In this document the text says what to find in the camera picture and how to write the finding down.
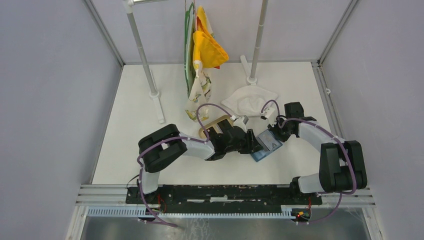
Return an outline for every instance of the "pole base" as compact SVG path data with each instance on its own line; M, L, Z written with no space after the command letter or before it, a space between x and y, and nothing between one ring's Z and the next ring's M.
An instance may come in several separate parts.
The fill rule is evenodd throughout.
M258 82L258 79L255 78L251 78L251 67L249 66L248 60L246 59L245 55L241 55L240 56L240 61L241 61L241 65L243 65L243 69L244 69L244 73L246 73L246 83L247 85L256 85L256 83Z
M161 97L161 93L157 91L157 93L153 95L151 92L149 92L148 96L153 100L154 108L156 109L157 120L160 124L164 124L164 111L162 110L161 100L159 99Z

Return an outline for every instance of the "enclosure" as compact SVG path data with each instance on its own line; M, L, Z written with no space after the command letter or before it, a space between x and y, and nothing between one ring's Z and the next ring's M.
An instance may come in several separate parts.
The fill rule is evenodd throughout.
M241 203L227 194L211 193L208 201L221 206L210 212L193 210L200 198L170 204L182 188L182 195L191 193L185 186L223 193L254 186L278 197L276 189L284 192L293 178L320 168L320 152L292 136L258 162L234 152L217 161L179 157L158 176L159 188L171 188L162 196L168 212L159 215L179 227L145 224L152 215L142 191L131 202L127 188L137 188L131 179L141 171L137 143L168 124L188 136L202 131L185 111L191 3L0 3L0 238L420 239L420 0L196 0L194 9L204 8L229 58L210 70L208 103L231 111L222 102L257 79L256 86L277 94L281 109L300 102L334 138L358 141L368 184L340 204L338 193L314 196L309 219L338 209L309 225L297 226L291 215L308 202L275 195L270 201L253 194L263 201L240 213L228 210ZM209 106L204 123L222 115ZM268 129L256 116L246 125L255 135ZM158 201L148 205L160 210Z

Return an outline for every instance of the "floor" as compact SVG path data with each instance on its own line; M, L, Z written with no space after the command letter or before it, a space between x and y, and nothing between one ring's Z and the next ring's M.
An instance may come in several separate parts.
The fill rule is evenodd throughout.
M199 124L191 121L184 111L187 90L182 64L151 65L150 69L161 92L161 104L166 124L176 124L185 134L197 136ZM279 95L277 102L301 102L305 115L316 118L329 128L323 102L310 62L259 63L258 85ZM235 90L246 85L241 63L226 63L214 69L211 76L210 103L220 104ZM210 108L212 121L223 113ZM98 159L93 184L126 184L139 173L136 162L138 141L165 124L157 121L149 87L140 65L123 68L114 105ZM267 122L252 117L247 123L255 134L267 128ZM320 153L306 141L290 137L276 152L255 162L250 155L229 153L218 161L181 156L163 170L159 184L175 185L255 185L288 184L293 177L314 174L319 168Z
M314 209L313 218L328 214ZM169 218L178 228L146 225L136 218L88 217L82 240L370 240L361 209L340 209L328 220L296 226L288 219Z

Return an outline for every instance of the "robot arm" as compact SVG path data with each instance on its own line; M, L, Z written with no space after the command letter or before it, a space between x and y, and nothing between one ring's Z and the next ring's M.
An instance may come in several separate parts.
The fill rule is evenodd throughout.
M138 142L139 154L156 143L173 137L182 137L159 145L148 151L143 157L141 184L144 194L149 194L158 189L160 172L168 167L180 156L192 156L206 161L222 159L227 153L239 152L251 154L262 150L252 129L246 128L249 119L246 116L237 118L233 126L222 124L222 133L217 133L213 128L208 129L210 141L193 141L196 137L180 132L175 124L169 124Z
M286 142L291 135L306 140L317 151L319 151L319 172L309 176L298 176L293 178L290 187L298 193L320 193L341 192L352 190L353 182L349 167L345 164L345 158L339 144L318 126L313 117L305 117L304 109L300 102L291 102L284 105L286 117L303 120L287 121L282 125L283 119L276 118L276 122L268 125L269 130L281 142ZM273 113L272 108L267 108L264 115ZM353 168L356 179L356 188L363 189L367 186L367 174L365 171L364 156L361 144L357 141L346 141L338 138L347 151L347 156Z

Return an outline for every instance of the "white wall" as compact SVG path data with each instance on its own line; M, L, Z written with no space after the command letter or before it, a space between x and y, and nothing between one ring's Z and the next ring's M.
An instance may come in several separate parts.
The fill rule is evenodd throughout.
M324 62L388 240L424 236L424 1L362 0Z
M184 61L185 0L134 6L149 62ZM187 6L192 1L186 0ZM270 0L260 60L316 60L350 0ZM93 0L126 63L140 62L122 0ZM197 0L209 17L216 40L230 60L250 60L255 47L261 0Z
M81 0L0 1L0 44L0 239L63 239L120 67Z

